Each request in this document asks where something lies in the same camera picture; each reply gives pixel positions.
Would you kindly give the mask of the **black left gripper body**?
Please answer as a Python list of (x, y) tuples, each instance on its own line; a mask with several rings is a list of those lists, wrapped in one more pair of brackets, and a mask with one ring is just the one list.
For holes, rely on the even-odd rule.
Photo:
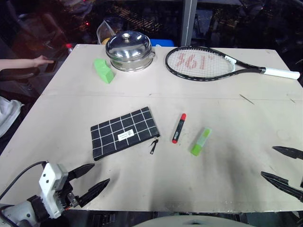
[(67, 178), (63, 180), (60, 189), (57, 191), (57, 197), (64, 210), (79, 206), (79, 197), (73, 194), (73, 187), (70, 184), (70, 181), (76, 178), (76, 174), (68, 174)]

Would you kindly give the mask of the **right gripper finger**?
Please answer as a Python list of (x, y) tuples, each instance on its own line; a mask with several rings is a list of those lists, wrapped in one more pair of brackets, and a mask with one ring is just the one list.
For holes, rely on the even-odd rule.
[(288, 147), (282, 147), (282, 146), (273, 146), (272, 149), (278, 151), (279, 153), (294, 158), (294, 159), (302, 159), (303, 158), (303, 152), (301, 150), (295, 149), (295, 148), (288, 148)]
[(303, 191), (296, 189), (294, 187), (291, 187), (288, 184), (287, 179), (284, 179), (282, 177), (279, 177), (279, 176), (276, 176), (274, 174), (270, 174), (267, 172), (263, 172), (263, 171), (261, 171), (260, 174), (262, 177), (264, 177), (268, 182), (270, 182), (277, 189), (297, 198), (300, 202), (303, 201)]

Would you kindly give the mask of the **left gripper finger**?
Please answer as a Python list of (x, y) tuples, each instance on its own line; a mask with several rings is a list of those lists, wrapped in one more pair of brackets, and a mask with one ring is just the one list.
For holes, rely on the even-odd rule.
[(73, 179), (77, 179), (83, 175), (85, 175), (89, 170), (91, 170), (93, 167), (95, 166), (95, 164), (85, 164), (82, 165), (80, 167), (77, 167), (73, 170), (71, 170), (68, 173), (68, 181), (71, 181)]
[(84, 195), (79, 197), (79, 206), (83, 208), (85, 205), (95, 199), (108, 185), (110, 179), (106, 179), (91, 187)]

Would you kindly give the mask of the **person's bare hand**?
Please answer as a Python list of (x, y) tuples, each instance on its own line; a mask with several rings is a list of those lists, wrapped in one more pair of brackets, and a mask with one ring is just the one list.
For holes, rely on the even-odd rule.
[(37, 68), (44, 64), (53, 64), (54, 60), (50, 60), (43, 55), (33, 59), (33, 67)]

